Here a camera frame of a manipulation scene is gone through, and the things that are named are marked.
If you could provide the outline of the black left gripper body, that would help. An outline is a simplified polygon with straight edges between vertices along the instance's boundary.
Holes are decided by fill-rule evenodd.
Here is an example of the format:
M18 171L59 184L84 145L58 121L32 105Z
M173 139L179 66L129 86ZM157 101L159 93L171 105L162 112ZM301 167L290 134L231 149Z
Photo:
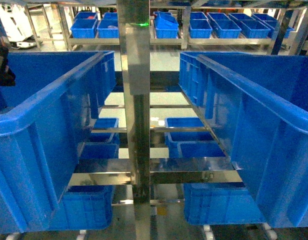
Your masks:
M9 49L0 45L0 87L14 87L16 85L16 75L9 68Z

